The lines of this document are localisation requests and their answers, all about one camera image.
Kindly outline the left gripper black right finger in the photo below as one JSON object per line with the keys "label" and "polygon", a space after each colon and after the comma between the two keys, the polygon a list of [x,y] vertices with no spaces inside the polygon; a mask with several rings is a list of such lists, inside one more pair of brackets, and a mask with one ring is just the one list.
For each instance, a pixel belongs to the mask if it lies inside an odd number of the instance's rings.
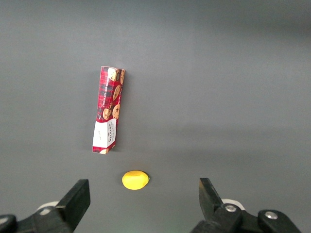
{"label": "left gripper black right finger", "polygon": [[204,216],[193,233],[261,233],[257,217],[235,200],[222,199],[208,178],[199,180],[199,202]]}

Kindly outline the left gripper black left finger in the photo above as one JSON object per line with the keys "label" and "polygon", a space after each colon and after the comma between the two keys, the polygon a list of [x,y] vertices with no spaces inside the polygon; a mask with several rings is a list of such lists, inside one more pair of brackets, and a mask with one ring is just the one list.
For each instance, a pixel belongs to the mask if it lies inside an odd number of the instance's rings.
{"label": "left gripper black left finger", "polygon": [[90,206],[89,180],[80,179],[60,201],[42,204],[17,223],[18,233],[72,233]]}

